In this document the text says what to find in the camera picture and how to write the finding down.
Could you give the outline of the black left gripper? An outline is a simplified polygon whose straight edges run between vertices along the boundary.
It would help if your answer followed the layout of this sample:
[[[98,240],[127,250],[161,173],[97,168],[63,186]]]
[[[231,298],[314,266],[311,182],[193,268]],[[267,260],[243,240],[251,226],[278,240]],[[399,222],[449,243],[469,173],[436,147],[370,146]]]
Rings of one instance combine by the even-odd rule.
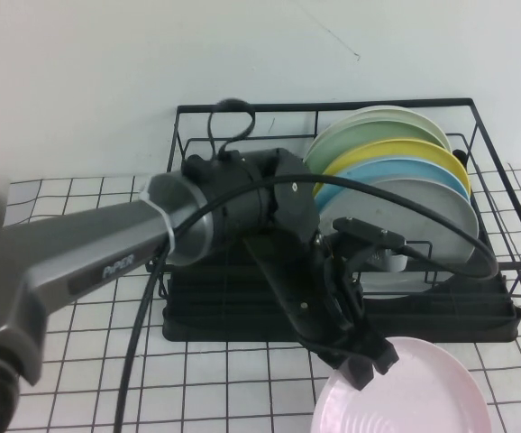
[[[314,240],[291,234],[248,236],[244,244],[264,274],[292,326],[297,341],[336,369],[357,391],[386,374],[399,360],[383,336],[368,333],[362,297],[343,262]]]

